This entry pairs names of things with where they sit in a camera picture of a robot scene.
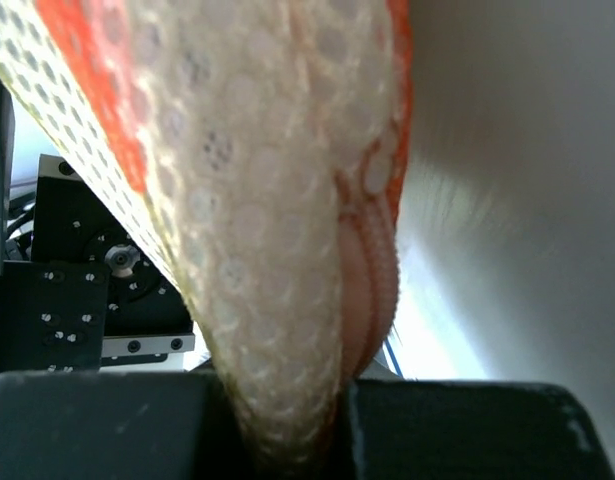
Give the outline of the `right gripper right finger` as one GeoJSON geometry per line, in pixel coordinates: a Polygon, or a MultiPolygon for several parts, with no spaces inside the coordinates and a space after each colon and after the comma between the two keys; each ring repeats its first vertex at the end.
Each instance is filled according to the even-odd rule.
{"type": "Polygon", "coordinates": [[[343,403],[344,479],[613,479],[586,409],[546,383],[379,381],[343,403]]]}

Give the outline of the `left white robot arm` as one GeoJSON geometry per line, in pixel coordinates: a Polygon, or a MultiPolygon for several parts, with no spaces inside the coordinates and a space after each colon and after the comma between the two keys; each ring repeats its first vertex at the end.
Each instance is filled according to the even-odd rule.
{"type": "Polygon", "coordinates": [[[12,98],[0,81],[0,373],[165,361],[197,345],[176,289],[62,158],[10,197],[12,98]]]}

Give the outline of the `pink floral laundry bag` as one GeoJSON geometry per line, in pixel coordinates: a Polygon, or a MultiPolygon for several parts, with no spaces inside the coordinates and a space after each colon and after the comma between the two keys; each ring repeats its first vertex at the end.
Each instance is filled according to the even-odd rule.
{"type": "Polygon", "coordinates": [[[398,299],[405,1],[0,1],[0,76],[142,237],[259,468],[318,471],[398,299]]]}

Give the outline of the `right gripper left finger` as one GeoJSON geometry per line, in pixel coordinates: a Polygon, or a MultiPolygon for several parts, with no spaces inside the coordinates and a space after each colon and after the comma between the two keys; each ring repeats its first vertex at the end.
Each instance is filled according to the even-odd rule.
{"type": "Polygon", "coordinates": [[[0,374],[0,479],[244,479],[215,374],[0,374]]]}

